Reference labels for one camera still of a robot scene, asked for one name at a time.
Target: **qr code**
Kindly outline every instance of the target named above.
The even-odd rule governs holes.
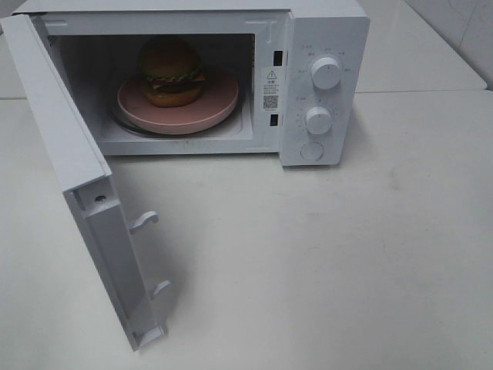
[[[263,96],[263,108],[264,109],[277,109],[278,100],[279,100],[278,95],[264,95]]]

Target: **control panel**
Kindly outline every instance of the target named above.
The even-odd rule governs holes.
[[[280,139],[284,166],[339,163],[368,26],[363,16],[295,19]]]

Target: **white table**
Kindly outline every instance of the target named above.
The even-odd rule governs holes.
[[[491,92],[359,94],[330,169],[111,158],[128,216],[161,216],[147,283],[175,283],[169,337],[135,353],[27,102],[0,114],[1,368],[491,367]]]
[[[361,0],[371,18],[359,93],[482,90],[486,83],[403,0]],[[0,99],[23,97],[0,35]]]

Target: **pink plate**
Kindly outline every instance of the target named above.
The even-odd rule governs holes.
[[[140,91],[140,79],[132,77],[118,90],[118,104],[131,123],[170,135],[196,133],[224,120],[238,100],[238,82],[222,69],[208,69],[200,97],[186,106],[160,108],[149,103]]]

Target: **round button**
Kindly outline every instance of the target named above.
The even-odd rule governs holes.
[[[319,89],[332,89],[341,78],[342,65],[336,57],[324,56],[317,59],[311,66],[311,79]]]
[[[305,160],[319,160],[324,154],[324,147],[319,143],[306,143],[300,154]]]
[[[322,135],[332,127],[332,115],[322,106],[315,106],[307,112],[305,122],[309,133]]]

